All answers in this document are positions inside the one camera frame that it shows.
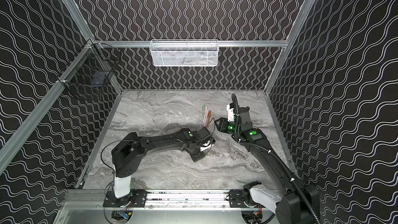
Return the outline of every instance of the gray marble tabletop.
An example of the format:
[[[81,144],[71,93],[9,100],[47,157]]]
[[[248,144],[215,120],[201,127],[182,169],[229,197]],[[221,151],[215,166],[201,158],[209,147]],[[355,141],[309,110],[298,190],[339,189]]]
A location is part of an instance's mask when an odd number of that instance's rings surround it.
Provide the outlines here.
[[[226,105],[235,93],[241,107],[250,107],[253,126],[260,128],[272,147],[286,162],[262,91],[125,91],[112,119],[100,151],[110,142],[123,139],[130,132],[139,136],[157,136],[176,132],[182,127],[202,128],[202,105],[212,117],[227,117]],[[208,129],[212,132],[213,122]],[[261,181],[275,189],[264,168],[229,134],[215,130],[216,144],[203,159],[194,163],[187,152],[177,150],[148,155],[132,175],[131,187],[144,189],[241,189],[246,183]],[[111,144],[103,153],[112,163]],[[85,189],[104,189],[113,179],[112,171],[97,154]]]

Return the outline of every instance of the white mesh basket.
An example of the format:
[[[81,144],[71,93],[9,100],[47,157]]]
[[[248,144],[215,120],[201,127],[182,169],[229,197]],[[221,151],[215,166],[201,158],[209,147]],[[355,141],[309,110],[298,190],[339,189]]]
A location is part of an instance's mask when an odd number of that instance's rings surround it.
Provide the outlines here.
[[[155,66],[218,65],[218,40],[152,40],[149,51]]]

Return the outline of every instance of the marble floor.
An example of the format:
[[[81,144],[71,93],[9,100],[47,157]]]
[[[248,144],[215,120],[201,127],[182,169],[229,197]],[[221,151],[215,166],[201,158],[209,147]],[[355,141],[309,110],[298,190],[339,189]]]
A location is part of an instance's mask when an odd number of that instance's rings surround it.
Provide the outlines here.
[[[235,93],[241,107],[250,107],[255,127],[261,128],[272,147],[286,162],[262,91],[125,91],[100,151],[110,142],[123,139],[130,132],[139,136],[157,136],[176,132],[182,127],[198,130],[203,126],[202,105],[212,117],[227,117],[226,105]],[[208,129],[212,132],[213,122]],[[216,144],[202,160],[194,163],[187,152],[177,150],[148,155],[136,173],[131,187],[143,189],[241,189],[258,180],[270,189],[275,185],[264,168],[229,134],[215,130]],[[112,163],[110,145],[103,152]],[[100,152],[89,172],[84,189],[104,189],[113,179],[112,171],[100,159]]]

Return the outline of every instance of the black and white wallpaper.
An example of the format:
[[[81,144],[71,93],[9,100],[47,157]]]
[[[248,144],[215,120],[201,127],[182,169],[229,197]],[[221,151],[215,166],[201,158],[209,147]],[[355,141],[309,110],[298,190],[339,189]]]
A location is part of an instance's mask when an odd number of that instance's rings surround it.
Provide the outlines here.
[[[147,48],[125,48],[115,75],[124,89],[264,89],[280,47],[220,48],[216,67],[155,67]]]
[[[0,0],[0,148],[85,43],[60,0]]]
[[[75,0],[98,40],[285,40],[304,0]]]
[[[53,223],[116,99],[79,101],[65,90],[0,176],[0,223]]]
[[[316,0],[270,98],[325,224],[398,222],[398,0]]]

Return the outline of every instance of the group of markers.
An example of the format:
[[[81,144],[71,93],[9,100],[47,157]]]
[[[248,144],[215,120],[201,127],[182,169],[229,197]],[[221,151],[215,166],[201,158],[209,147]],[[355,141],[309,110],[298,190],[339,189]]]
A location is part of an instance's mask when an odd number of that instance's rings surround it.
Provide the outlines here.
[[[211,111],[206,107],[206,105],[202,106],[202,119],[203,126],[209,127],[209,123],[211,121]]]

